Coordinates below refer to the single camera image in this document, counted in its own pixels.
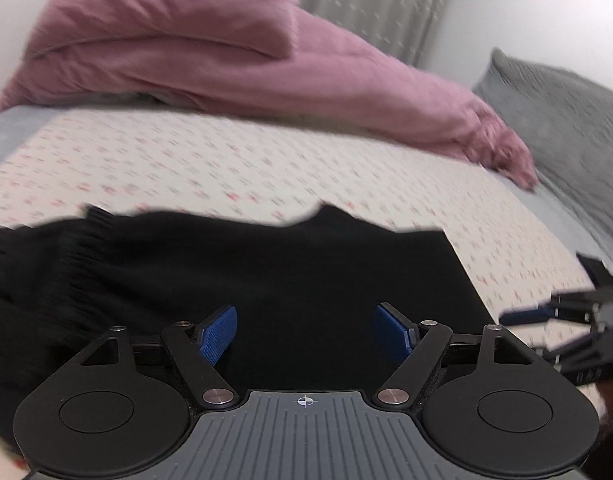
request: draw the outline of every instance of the circular mount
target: circular mount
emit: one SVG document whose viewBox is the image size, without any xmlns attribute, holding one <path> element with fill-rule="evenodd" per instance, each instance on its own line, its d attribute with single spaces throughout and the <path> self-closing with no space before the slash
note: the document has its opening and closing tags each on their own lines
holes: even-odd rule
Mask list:
<svg viewBox="0 0 613 480">
<path fill-rule="evenodd" d="M 87 392 L 62 405 L 60 420 L 79 433 L 106 433 L 126 424 L 133 411 L 133 401 L 122 394 Z"/>
<path fill-rule="evenodd" d="M 425 403 L 429 437 L 450 460 L 485 476 L 542 478 L 580 463 L 598 432 L 593 405 L 528 348 L 531 364 L 495 363 L 495 339 L 513 336 L 488 328 L 475 371 Z"/>
</svg>

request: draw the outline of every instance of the black knit garment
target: black knit garment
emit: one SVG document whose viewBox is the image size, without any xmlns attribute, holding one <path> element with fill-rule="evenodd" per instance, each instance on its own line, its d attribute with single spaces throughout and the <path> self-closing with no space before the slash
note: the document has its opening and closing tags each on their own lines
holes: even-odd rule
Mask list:
<svg viewBox="0 0 613 480">
<path fill-rule="evenodd" d="M 157 333 L 233 304 L 218 364 L 238 392 L 373 392 L 395 365 L 376 344 L 376 305 L 454 332 L 492 322 L 441 231 L 397 234 L 323 206 L 274 227 L 176 212 L 0 229 L 0 435 L 19 402 L 109 326 Z"/>
</svg>

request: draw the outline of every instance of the gray pillow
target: gray pillow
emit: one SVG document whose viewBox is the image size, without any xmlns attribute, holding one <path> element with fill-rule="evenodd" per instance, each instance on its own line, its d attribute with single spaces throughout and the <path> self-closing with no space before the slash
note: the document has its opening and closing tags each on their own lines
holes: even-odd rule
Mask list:
<svg viewBox="0 0 613 480">
<path fill-rule="evenodd" d="M 613 92 L 499 49 L 474 92 L 526 142 L 541 182 L 613 260 Z"/>
</svg>

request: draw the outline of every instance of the pink duvet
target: pink duvet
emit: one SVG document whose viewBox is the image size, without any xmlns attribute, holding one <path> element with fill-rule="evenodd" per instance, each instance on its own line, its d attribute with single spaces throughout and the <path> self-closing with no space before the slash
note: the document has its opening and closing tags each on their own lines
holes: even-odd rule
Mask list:
<svg viewBox="0 0 613 480">
<path fill-rule="evenodd" d="M 524 189 L 535 186 L 526 145 L 469 90 L 406 66 L 304 10 L 294 12 L 297 40 L 285 59 L 167 34 L 48 49 L 23 63 L 0 110 L 147 92 L 214 114 L 312 114 L 478 162 Z"/>
</svg>

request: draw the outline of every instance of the bed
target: bed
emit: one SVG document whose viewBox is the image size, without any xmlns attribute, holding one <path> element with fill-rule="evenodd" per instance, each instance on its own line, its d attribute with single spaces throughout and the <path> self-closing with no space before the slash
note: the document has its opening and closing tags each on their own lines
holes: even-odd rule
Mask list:
<svg viewBox="0 0 613 480">
<path fill-rule="evenodd" d="M 43 1 L 25 0 L 26 28 L 0 42 L 0 88 Z M 613 254 L 546 186 L 528 194 L 480 165 L 363 128 L 135 102 L 23 105 L 0 114 L 0 225 L 79 215 L 88 203 L 280 224 L 321 202 L 393 230 L 443 229 L 494 319 L 555 289 L 590 286 L 576 251 L 613 268 Z M 584 328 L 550 322 L 514 332 L 528 344 L 553 346 Z M 595 391 L 585 393 L 601 409 Z M 21 476 L 0 452 L 0 480 Z"/>
</svg>

